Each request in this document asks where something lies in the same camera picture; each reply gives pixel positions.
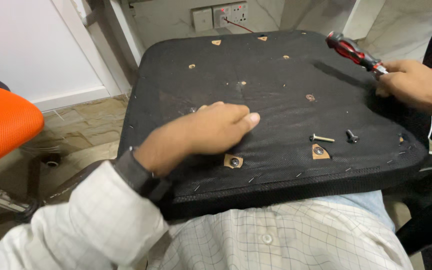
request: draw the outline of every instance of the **hand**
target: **hand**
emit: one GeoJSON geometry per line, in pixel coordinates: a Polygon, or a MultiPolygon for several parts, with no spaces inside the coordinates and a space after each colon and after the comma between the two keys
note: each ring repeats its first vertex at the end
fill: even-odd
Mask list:
{"type": "Polygon", "coordinates": [[[377,95],[394,95],[409,106],[432,114],[432,70],[416,60],[383,63],[388,74],[380,77],[377,95]]]}
{"type": "Polygon", "coordinates": [[[135,151],[141,165],[157,176],[171,172],[187,155],[217,154],[239,143],[260,120],[244,105],[222,101],[203,105],[154,130],[135,151]]]}

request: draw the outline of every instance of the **wristwatch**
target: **wristwatch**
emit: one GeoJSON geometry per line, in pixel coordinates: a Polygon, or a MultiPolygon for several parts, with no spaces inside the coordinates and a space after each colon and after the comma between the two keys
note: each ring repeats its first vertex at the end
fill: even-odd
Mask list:
{"type": "Polygon", "coordinates": [[[152,202],[158,202],[171,188],[171,181],[155,178],[136,159],[134,148],[130,147],[113,165],[116,172],[136,193],[152,202]]]}

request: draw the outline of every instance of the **screw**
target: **screw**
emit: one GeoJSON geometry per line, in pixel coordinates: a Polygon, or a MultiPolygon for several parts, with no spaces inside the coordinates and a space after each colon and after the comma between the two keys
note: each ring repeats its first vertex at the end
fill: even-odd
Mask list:
{"type": "Polygon", "coordinates": [[[330,139],[330,138],[324,138],[324,137],[316,136],[314,133],[313,133],[313,135],[312,135],[309,139],[310,139],[311,141],[318,140],[318,141],[324,141],[324,142],[334,143],[334,139],[330,139]]]}
{"type": "Polygon", "coordinates": [[[353,132],[351,132],[351,130],[346,130],[346,134],[347,134],[347,137],[349,138],[349,140],[351,141],[351,143],[356,143],[357,141],[359,141],[359,137],[358,136],[355,136],[354,134],[353,134],[353,132]]]}
{"type": "Polygon", "coordinates": [[[240,160],[234,157],[231,159],[230,164],[233,167],[237,167],[240,164],[240,160]]]}
{"type": "Polygon", "coordinates": [[[316,155],[323,155],[325,153],[325,150],[321,147],[315,147],[313,151],[316,153],[316,155]]]}

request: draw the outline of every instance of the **black mesh fabric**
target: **black mesh fabric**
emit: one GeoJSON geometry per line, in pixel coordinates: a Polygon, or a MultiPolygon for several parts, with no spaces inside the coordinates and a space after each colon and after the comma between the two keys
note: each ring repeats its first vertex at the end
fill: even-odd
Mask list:
{"type": "Polygon", "coordinates": [[[204,104],[245,104],[261,115],[228,150],[243,158],[241,168],[223,166],[223,154],[195,155],[171,172],[173,189],[159,204],[168,220],[390,187],[409,180],[428,153],[429,115],[376,97],[372,74],[329,49],[321,34],[167,40],[145,52],[139,71],[119,156],[204,104]],[[347,141],[347,129],[359,136],[356,144],[347,141]],[[335,139],[317,142],[330,159],[313,159],[313,133],[335,139]]]}

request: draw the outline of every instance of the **skirting board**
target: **skirting board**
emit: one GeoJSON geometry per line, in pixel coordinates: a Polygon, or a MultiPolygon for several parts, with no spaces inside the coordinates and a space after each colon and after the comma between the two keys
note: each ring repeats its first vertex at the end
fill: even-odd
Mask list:
{"type": "Polygon", "coordinates": [[[71,106],[83,102],[100,100],[109,98],[111,95],[106,90],[104,85],[73,91],[61,95],[53,95],[45,98],[32,100],[31,103],[36,105],[42,112],[49,111],[61,107],[71,106]]]}

